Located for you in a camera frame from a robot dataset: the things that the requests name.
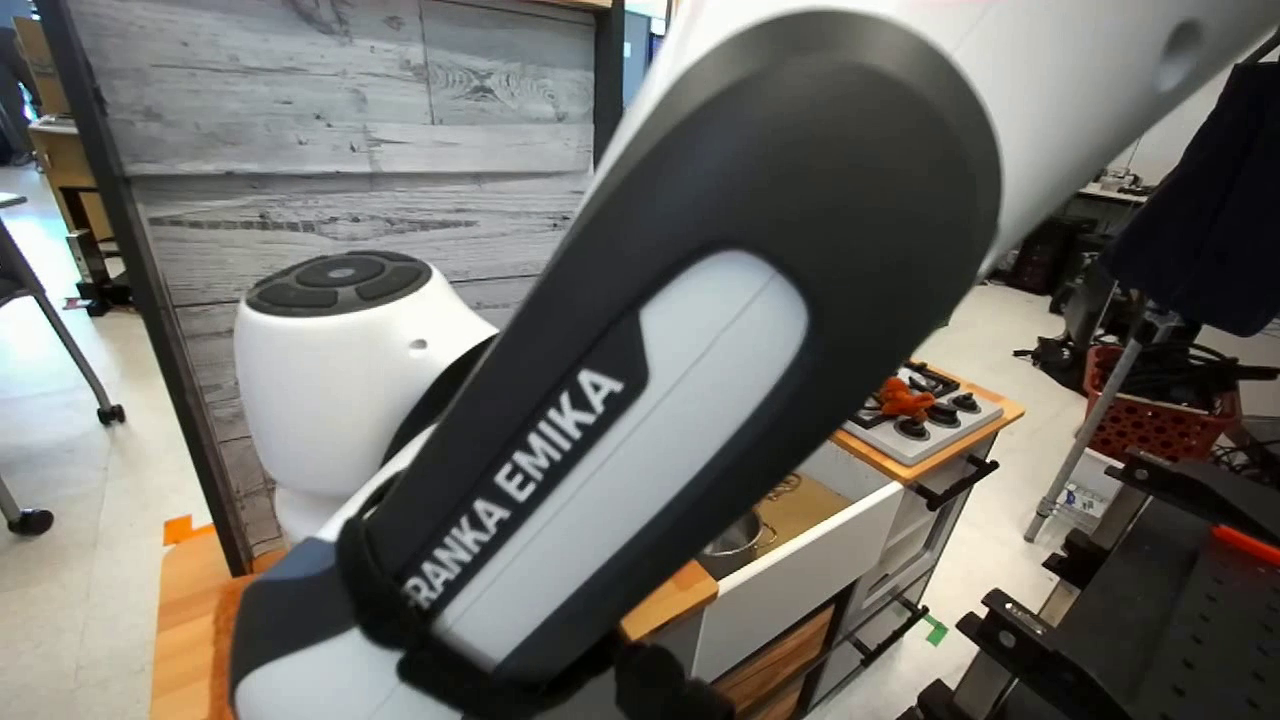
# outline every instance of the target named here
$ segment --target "white floor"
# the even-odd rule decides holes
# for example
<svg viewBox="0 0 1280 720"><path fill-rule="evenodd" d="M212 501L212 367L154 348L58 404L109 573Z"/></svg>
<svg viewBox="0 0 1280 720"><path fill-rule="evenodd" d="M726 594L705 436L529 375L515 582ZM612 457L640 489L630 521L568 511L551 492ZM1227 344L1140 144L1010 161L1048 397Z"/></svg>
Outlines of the white floor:
<svg viewBox="0 0 1280 720"><path fill-rule="evenodd" d="M0 208L23 256L64 310L78 266L36 167L0 167ZM17 542L0 527L0 715L147 715L161 594L161 527L203 517L147 331L134 310L94 320L62 312L127 426L102 427L95 402L33 300L0 310L0 476L58 527Z"/></svg>
<svg viewBox="0 0 1280 720"><path fill-rule="evenodd" d="M62 304L78 295L78 270L58 208L36 167L5 167L0 191L14 189L33 200L0 217ZM161 525L187 511L203 517L203 503L146 323L127 310L102 320L64 310L64 320L109 392L127 404L127 426L95 426L94 392L33 300L0 310L0 476L23 503L58 511L58 527L42 542L0 532L0 715L134 720L147 715ZM1043 548L1029 548L1022 532L1070 451L1084 404L1029 359L1013 359L1013 348L1057 331L1059 320L1043 312L1040 295L984 285L922 351L1029 409L997 446L1005 468L972 497L932 582L928 610L947 630L988 590L1010 590L1029 605L1048 594ZM1207 337L1207 344L1280 366L1276 337ZM1249 411L1280 411L1280 386L1249 387ZM918 630L815 715L893 720L928 682L956 682L970 656L972 649L956 631L928 645Z"/></svg>

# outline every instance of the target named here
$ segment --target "cabinet drawer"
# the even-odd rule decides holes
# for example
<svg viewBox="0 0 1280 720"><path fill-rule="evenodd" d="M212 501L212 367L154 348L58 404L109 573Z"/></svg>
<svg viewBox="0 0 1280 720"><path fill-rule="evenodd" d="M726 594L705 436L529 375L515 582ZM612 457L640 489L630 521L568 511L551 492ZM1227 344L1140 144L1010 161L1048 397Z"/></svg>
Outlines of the cabinet drawer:
<svg viewBox="0 0 1280 720"><path fill-rule="evenodd" d="M922 616L928 616L928 610L922 605L926 590L928 576L893 594L888 605L853 631L853 649L865 656L865 665L875 665L899 637L911 631Z"/></svg>
<svg viewBox="0 0 1280 720"><path fill-rule="evenodd" d="M886 573L886 564L875 564L865 583L867 594L862 598L862 610L847 610L845 630L865 623L873 614L880 614L888 605L888 598L899 598L909 583L918 583L922 576L932 576L935 555L926 552L911 564L899 564L898 573Z"/></svg>
<svg viewBox="0 0 1280 720"><path fill-rule="evenodd" d="M928 503L918 489L906 492L898 521L888 527L886 555L865 576L865 594L880 601L886 583L893 576L940 561L940 552L947 548L947 536L965 511L965 497L972 492L972 485L979 485L991 471L997 471L997 465L976 461L976 457L951 461L935 476L928 476L928 492L944 497L940 503Z"/></svg>
<svg viewBox="0 0 1280 720"><path fill-rule="evenodd" d="M899 497L899 485L880 485L873 497L726 576L722 598L701 614L691 678L726 678L865 576L880 561Z"/></svg>

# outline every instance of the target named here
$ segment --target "wooden cabinet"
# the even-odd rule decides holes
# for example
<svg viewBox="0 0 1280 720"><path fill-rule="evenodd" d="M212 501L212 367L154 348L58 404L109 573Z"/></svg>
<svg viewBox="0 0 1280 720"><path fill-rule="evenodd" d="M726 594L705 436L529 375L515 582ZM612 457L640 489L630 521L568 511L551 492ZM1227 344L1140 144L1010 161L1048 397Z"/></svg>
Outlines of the wooden cabinet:
<svg viewBox="0 0 1280 720"><path fill-rule="evenodd" d="M106 312L124 300L127 289L113 279L109 251L118 251L118 234L109 225L95 177L88 167L82 130L73 122L33 125L33 154L46 167L46 183L64 213L69 243L82 270L82 295L94 300L88 312Z"/></svg>
<svg viewBox="0 0 1280 720"><path fill-rule="evenodd" d="M741 668L715 682L741 715L786 720L799 715L806 668L823 654L833 631L833 610L814 614L789 637L749 656Z"/></svg>
<svg viewBox="0 0 1280 720"><path fill-rule="evenodd" d="M69 94L58 78L58 63L51 63L51 53L48 53L48 42L46 42L46 26L42 19L17 19L14 26L17 34L17 53L23 55L28 74L33 74L33 85L36 85L36 96L42 96L42 113L46 117L73 117L73 105L69 105Z"/></svg>

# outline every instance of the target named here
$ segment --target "white robot housing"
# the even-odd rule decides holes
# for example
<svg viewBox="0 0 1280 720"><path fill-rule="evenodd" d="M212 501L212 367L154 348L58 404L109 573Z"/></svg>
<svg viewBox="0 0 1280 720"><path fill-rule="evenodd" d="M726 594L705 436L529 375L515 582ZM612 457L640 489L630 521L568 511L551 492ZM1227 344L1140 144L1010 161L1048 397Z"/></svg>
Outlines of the white robot housing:
<svg viewBox="0 0 1280 720"><path fill-rule="evenodd" d="M417 402L494 331L412 256L314 256L253 285L237 375L285 536L314 536L383 465Z"/></svg>
<svg viewBox="0 0 1280 720"><path fill-rule="evenodd" d="M435 434L246 594L237 712L555 707L609 668L617 616L833 436L988 256L1276 15L680 5L561 251ZM317 404L331 446L377 426L342 411ZM276 471L305 468L285 451Z"/></svg>

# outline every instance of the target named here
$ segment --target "white wall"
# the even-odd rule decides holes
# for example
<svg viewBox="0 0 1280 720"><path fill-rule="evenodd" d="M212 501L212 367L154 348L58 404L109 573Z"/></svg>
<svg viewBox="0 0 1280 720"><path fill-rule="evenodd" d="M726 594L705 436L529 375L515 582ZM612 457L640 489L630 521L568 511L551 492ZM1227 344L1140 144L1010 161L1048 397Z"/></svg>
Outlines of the white wall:
<svg viewBox="0 0 1280 720"><path fill-rule="evenodd" d="M630 13L648 15L655 36L670 34L670 0L630 0Z"/></svg>
<svg viewBox="0 0 1280 720"><path fill-rule="evenodd" d="M1218 96L1227 85L1226 70L1221 78L1214 78L1195 96L1189 96L1180 110L1171 110L1157 130L1149 130L1138 144L1129 144L1107 174L1138 174L1143 183L1159 183L1175 161L1183 156L1183 148L1192 144L1192 136L1201 134L1201 125L1207 122Z"/></svg>

